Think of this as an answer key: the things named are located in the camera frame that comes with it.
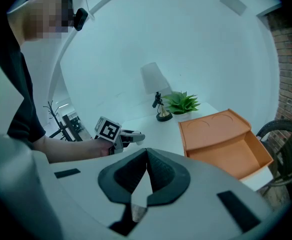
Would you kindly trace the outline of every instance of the person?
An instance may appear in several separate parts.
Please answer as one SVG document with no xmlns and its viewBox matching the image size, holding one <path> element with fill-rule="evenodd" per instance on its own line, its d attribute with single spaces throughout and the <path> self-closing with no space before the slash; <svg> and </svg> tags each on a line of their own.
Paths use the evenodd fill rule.
<svg viewBox="0 0 292 240">
<path fill-rule="evenodd" d="M 73 14 L 73 0 L 26 0 L 0 16 L 0 67 L 24 98 L 7 134 L 45 153 L 50 163 L 104 157 L 113 146 L 101 138 L 80 142 L 49 138 L 36 114 L 33 84 L 21 45 L 67 31 L 73 25 Z"/>
</svg>

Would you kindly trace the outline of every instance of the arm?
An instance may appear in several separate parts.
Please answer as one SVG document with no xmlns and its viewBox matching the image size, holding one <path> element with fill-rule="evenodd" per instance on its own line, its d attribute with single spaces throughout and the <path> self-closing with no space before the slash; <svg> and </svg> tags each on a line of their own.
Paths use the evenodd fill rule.
<svg viewBox="0 0 292 240">
<path fill-rule="evenodd" d="M 34 149 L 46 154 L 50 164 L 100 158 L 109 155 L 113 143 L 102 138 L 70 142 L 43 136 L 33 142 Z"/>
</svg>

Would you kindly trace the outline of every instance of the potted plant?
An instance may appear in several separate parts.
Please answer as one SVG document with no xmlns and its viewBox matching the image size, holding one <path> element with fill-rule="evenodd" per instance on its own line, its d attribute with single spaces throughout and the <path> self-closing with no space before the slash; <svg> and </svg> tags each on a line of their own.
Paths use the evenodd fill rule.
<svg viewBox="0 0 292 240">
<path fill-rule="evenodd" d="M 187 96 L 186 92 L 173 91 L 170 95 L 163 96 L 164 99 L 168 100 L 168 108 L 174 115 L 174 118 L 178 122 L 187 121 L 191 119 L 191 112 L 197 111 L 196 95 Z"/>
</svg>

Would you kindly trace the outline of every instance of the orange box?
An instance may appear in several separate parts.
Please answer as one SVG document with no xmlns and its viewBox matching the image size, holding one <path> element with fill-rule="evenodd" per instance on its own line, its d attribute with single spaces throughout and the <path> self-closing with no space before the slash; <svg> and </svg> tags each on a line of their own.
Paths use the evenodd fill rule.
<svg viewBox="0 0 292 240">
<path fill-rule="evenodd" d="M 231 109 L 179 122 L 184 155 L 242 180 L 273 162 L 251 124 Z"/>
</svg>

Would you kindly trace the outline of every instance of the black chair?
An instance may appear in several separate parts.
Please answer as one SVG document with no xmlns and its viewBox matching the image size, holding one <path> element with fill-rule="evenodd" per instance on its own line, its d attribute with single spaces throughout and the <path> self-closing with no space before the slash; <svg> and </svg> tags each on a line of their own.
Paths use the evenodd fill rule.
<svg viewBox="0 0 292 240">
<path fill-rule="evenodd" d="M 285 119 L 271 121 L 264 125 L 256 136 L 260 137 L 260 140 L 262 140 L 266 134 L 276 130 L 288 131 L 291 132 L 291 135 L 277 152 L 271 148 L 267 141 L 261 141 L 274 159 L 273 164 L 269 166 L 274 179 L 266 185 L 268 188 L 263 195 L 265 195 L 271 187 L 286 186 L 289 197 L 292 199 L 292 121 Z"/>
</svg>

